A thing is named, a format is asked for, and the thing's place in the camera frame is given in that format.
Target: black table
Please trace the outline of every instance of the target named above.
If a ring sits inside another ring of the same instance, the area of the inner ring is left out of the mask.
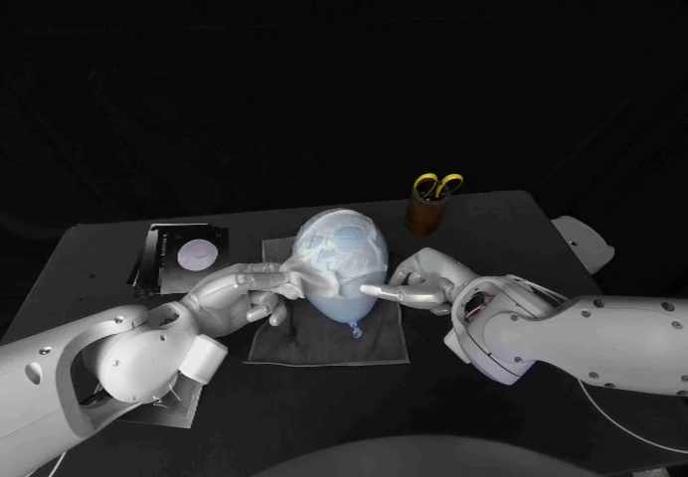
[[[428,238],[415,238],[404,228],[405,201],[343,207],[372,218],[389,250],[402,256],[431,246],[480,274],[515,273],[568,297],[598,293],[523,192],[456,196],[444,224]],[[252,262],[261,260],[261,239],[291,236],[306,219],[326,209],[161,222],[226,227],[231,261]],[[68,230],[4,343],[81,318],[72,311],[79,304],[98,307],[108,300],[132,297],[125,280],[148,225],[135,222]],[[447,317],[402,308],[402,321],[411,364],[360,368],[245,365],[259,323],[248,325],[219,339],[229,354],[203,388],[192,428],[115,422],[68,452],[56,476],[248,476],[339,443],[408,433],[500,440],[604,474],[688,460],[634,440],[606,421],[577,381],[558,369],[536,363],[515,385],[503,386],[445,348]],[[688,428],[679,398],[600,391],[613,405],[653,409],[637,414],[644,426],[655,425],[659,412]]]

